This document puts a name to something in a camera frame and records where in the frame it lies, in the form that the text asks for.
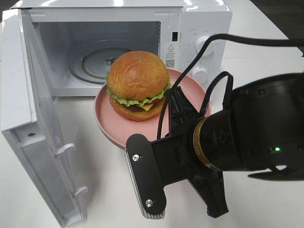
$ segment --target microwave control knob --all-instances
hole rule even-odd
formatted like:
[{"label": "microwave control knob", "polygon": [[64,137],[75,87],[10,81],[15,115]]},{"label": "microwave control knob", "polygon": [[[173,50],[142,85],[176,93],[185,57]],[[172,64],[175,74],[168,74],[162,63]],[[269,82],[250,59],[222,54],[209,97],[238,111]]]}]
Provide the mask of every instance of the microwave control knob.
[{"label": "microwave control knob", "polygon": [[[203,47],[204,43],[206,42],[206,40],[209,38],[209,36],[202,36],[199,37],[196,41],[195,41],[195,48],[197,53],[200,52],[201,48]],[[208,48],[205,50],[204,52],[204,56],[210,55],[214,50],[214,44],[211,42],[208,45]]]},{"label": "microwave control knob", "polygon": [[203,84],[208,80],[207,70],[200,66],[194,68],[191,75],[200,84]]}]

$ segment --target open microwave door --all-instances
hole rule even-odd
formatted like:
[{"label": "open microwave door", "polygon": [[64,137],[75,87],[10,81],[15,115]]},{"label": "open microwave door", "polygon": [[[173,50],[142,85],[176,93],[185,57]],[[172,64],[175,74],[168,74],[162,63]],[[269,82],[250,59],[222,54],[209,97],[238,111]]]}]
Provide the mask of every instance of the open microwave door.
[{"label": "open microwave door", "polygon": [[1,131],[62,227],[83,219],[69,156],[35,46],[31,17],[20,9],[3,12]]}]

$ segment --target lettuce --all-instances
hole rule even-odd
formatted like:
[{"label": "lettuce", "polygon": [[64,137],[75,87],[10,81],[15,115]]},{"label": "lettuce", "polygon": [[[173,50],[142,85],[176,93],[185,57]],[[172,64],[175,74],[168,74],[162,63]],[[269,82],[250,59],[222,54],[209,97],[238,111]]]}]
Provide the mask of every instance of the lettuce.
[{"label": "lettuce", "polygon": [[150,103],[156,99],[161,99],[163,98],[163,95],[164,93],[166,92],[167,89],[169,89],[171,87],[171,77],[169,77],[169,81],[166,85],[166,87],[164,88],[164,90],[162,90],[159,94],[157,94],[156,96],[154,97],[148,97],[146,99],[144,99],[143,101],[135,101],[135,100],[131,100],[131,99],[122,99],[116,95],[114,95],[112,93],[112,91],[107,88],[106,92],[114,99],[116,99],[120,104],[124,104],[125,106],[129,107],[130,105],[139,105],[140,107],[141,106],[144,106],[145,103]]}]

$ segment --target hamburger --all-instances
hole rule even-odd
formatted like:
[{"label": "hamburger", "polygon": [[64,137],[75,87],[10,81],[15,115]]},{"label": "hamburger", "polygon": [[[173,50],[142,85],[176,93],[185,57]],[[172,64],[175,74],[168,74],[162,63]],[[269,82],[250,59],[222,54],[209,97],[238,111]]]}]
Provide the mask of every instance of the hamburger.
[{"label": "hamburger", "polygon": [[151,52],[130,51],[112,64],[106,91],[117,113],[144,121],[160,114],[164,93],[170,87],[171,79],[161,59]]}]

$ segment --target white microwave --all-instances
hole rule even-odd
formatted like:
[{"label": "white microwave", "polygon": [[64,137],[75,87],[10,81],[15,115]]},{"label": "white microwave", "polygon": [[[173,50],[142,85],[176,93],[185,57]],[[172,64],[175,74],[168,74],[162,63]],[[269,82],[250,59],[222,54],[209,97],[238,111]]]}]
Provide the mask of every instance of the white microwave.
[{"label": "white microwave", "polygon": [[[131,50],[183,71],[206,39],[228,33],[222,0],[20,0],[3,12],[1,131],[62,227],[83,219],[53,99],[95,96]],[[190,72],[203,87],[219,72],[213,41]]]}]

